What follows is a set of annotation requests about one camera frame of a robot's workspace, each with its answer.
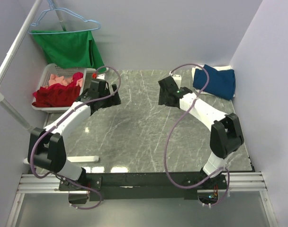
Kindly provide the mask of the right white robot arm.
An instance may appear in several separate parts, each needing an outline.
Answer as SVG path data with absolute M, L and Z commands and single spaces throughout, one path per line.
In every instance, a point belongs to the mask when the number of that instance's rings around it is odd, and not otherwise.
M 200 183 L 210 189 L 224 169 L 229 157 L 244 143 L 240 121 L 235 113 L 221 112 L 198 97 L 187 87 L 178 87 L 172 76 L 158 81 L 159 105 L 176 107 L 190 114 L 210 131 L 211 154 L 201 169 Z

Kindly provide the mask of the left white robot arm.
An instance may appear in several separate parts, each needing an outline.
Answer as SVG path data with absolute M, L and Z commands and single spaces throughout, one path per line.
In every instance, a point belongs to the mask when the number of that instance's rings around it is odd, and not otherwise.
M 65 142 L 71 132 L 84 120 L 103 108 L 121 104 L 117 85 L 104 79 L 93 79 L 86 89 L 55 122 L 43 129 L 34 128 L 30 134 L 28 163 L 70 179 L 76 190 L 88 185 L 86 170 L 68 160 Z

